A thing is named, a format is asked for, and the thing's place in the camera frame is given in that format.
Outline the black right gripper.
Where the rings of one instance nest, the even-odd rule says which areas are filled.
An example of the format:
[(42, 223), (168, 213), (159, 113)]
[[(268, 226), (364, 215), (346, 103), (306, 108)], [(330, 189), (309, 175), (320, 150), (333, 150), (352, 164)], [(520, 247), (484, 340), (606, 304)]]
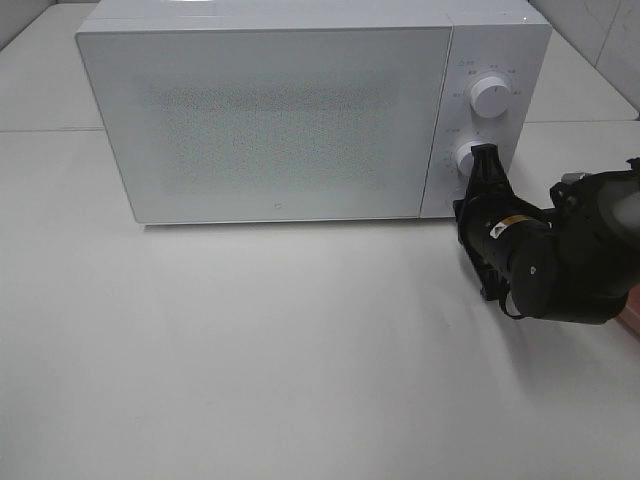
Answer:
[(494, 144), (471, 148), (473, 167), (464, 199), (453, 201), (457, 235), (481, 285), (514, 319), (547, 313), (558, 277), (554, 238), (536, 207), (511, 196)]

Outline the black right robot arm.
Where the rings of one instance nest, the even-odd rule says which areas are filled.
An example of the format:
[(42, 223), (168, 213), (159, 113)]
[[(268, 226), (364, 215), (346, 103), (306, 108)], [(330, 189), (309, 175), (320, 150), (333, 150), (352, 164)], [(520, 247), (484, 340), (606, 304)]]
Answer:
[(481, 284), (514, 320), (600, 325), (639, 283), (639, 161), (626, 170), (565, 174), (552, 207), (517, 196), (493, 144), (472, 147), (458, 239)]

